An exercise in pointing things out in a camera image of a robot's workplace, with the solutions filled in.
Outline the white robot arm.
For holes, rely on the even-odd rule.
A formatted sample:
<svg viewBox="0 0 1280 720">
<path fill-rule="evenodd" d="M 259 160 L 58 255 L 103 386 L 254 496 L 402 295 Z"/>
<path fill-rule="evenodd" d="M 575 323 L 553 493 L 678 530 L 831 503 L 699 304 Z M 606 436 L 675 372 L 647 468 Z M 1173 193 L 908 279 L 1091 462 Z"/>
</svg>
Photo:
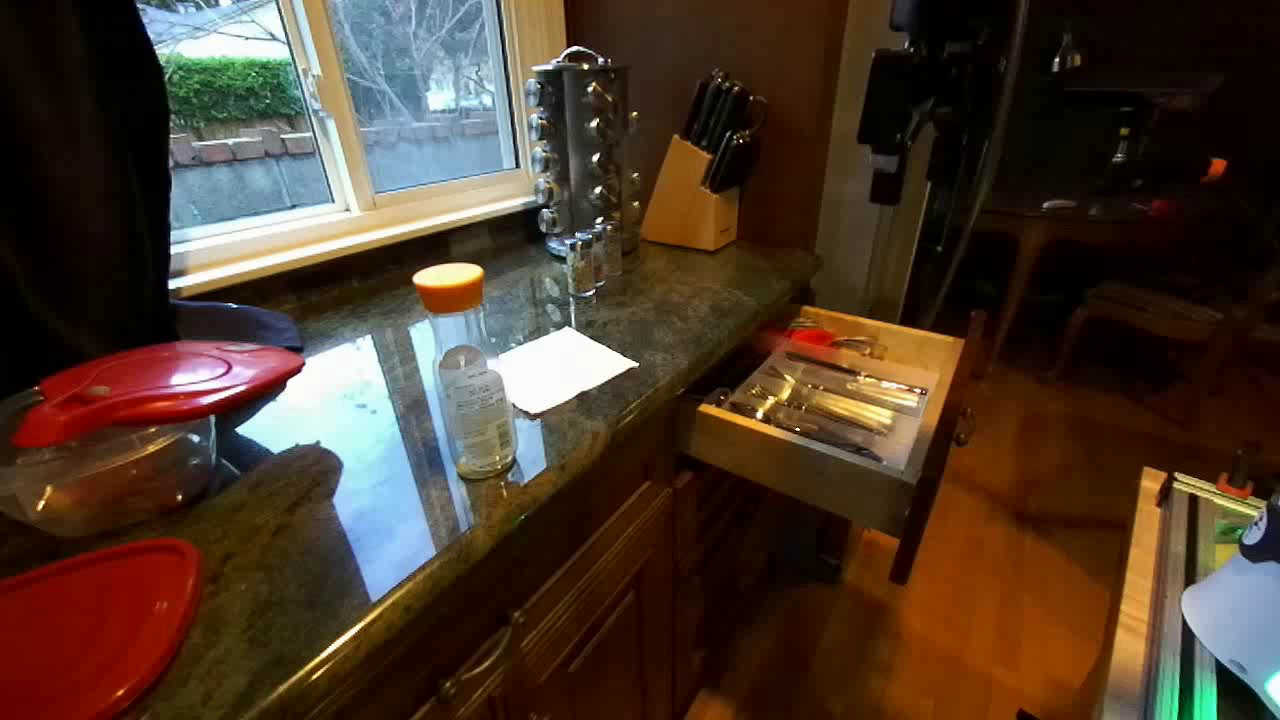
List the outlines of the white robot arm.
<svg viewBox="0 0 1280 720">
<path fill-rule="evenodd" d="M 1190 636 L 1280 716 L 1280 503 L 1238 531 L 1236 556 L 1181 597 Z"/>
</svg>

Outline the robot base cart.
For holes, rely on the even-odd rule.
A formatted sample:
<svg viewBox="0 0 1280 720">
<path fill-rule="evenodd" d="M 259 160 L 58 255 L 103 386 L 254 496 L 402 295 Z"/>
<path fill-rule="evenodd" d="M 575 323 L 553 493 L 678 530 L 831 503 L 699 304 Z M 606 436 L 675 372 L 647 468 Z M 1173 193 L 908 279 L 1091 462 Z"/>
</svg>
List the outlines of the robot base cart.
<svg viewBox="0 0 1280 720">
<path fill-rule="evenodd" d="M 1190 636 L 1181 597 L 1236 556 L 1269 502 L 1143 468 L 1091 720 L 1280 720 Z"/>
</svg>

